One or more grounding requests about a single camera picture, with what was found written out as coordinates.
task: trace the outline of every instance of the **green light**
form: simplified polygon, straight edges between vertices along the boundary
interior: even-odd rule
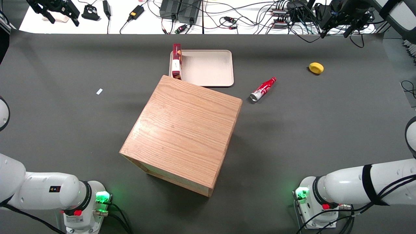
[[[107,191],[97,192],[95,194],[95,201],[97,202],[108,202],[110,200],[110,194]]]
[[[306,198],[306,196],[308,195],[308,193],[309,193],[309,189],[308,189],[308,188],[306,188],[306,187],[299,187],[299,188],[297,188],[297,189],[296,189],[295,193],[296,193],[297,198],[298,198],[299,200],[303,200],[303,199],[305,199],[305,198]]]

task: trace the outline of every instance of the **beige tray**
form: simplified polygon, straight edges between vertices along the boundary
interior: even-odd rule
[[[172,76],[172,55],[169,76]],[[233,57],[229,50],[182,50],[182,80],[205,87],[234,84]]]

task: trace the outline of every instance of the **wood grain surface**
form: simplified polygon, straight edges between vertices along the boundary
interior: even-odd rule
[[[241,104],[239,98],[163,76],[120,154],[142,162],[147,173],[152,169],[145,165],[167,172],[159,178],[177,181],[171,173],[212,192]]]

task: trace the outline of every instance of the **red snack box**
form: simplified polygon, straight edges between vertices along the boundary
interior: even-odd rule
[[[182,77],[182,51],[180,44],[173,45],[172,76],[179,80]]]

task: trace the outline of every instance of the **yellow sponge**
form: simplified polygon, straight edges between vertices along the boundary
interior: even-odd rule
[[[313,62],[309,64],[309,70],[315,74],[321,74],[324,71],[324,66],[320,63]]]

